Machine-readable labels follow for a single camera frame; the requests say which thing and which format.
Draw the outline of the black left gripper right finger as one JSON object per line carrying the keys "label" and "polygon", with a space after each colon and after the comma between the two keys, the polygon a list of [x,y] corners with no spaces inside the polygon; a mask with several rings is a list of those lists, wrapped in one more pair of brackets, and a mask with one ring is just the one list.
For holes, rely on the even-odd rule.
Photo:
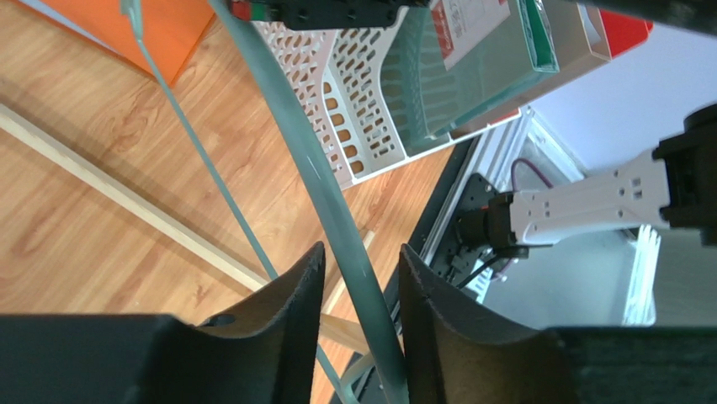
{"label": "black left gripper right finger", "polygon": [[401,247],[412,403],[713,403],[712,327],[526,327],[474,302]]}

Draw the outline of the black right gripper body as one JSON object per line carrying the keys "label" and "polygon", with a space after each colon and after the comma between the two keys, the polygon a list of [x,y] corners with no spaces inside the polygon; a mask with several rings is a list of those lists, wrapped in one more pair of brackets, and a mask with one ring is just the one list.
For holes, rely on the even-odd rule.
{"label": "black right gripper body", "polygon": [[427,0],[247,0],[230,1],[243,21],[281,23],[292,30],[388,28],[403,8],[428,8]]}

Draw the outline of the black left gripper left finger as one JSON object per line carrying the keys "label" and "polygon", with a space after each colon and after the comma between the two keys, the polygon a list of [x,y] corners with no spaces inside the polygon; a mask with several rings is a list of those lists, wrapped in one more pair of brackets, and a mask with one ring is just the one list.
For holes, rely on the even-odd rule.
{"label": "black left gripper left finger", "polygon": [[4,403],[307,403],[323,243],[195,326],[168,314],[4,315]]}

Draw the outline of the mint green clothes hanger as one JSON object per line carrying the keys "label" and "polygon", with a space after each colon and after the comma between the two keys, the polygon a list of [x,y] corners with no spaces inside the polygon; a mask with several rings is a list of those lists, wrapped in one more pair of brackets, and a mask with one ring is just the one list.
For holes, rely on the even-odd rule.
{"label": "mint green clothes hanger", "polygon": [[[300,107],[298,98],[280,65],[252,23],[232,17],[226,1],[208,1],[208,3],[242,53],[298,168],[347,286],[370,356],[373,356],[375,369],[384,387],[386,400],[388,403],[408,403],[404,354],[398,342],[394,322],[358,228],[310,121]],[[146,48],[141,1],[120,1],[120,7],[122,14],[130,21],[135,41],[142,55],[162,86],[232,214],[242,227],[267,273],[275,277],[274,267]]]}

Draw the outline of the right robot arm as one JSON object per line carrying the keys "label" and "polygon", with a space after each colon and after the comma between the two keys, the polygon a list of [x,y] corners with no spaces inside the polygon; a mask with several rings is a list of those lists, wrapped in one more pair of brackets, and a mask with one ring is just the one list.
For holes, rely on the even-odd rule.
{"label": "right robot arm", "polygon": [[[244,24],[278,22],[317,29],[386,28],[401,8],[426,1],[226,1]],[[697,229],[716,243],[716,108],[691,113],[682,134],[662,140],[610,173],[542,191],[510,191],[458,214],[455,230],[467,248],[490,247],[501,258],[523,258],[572,236],[639,225]]]}

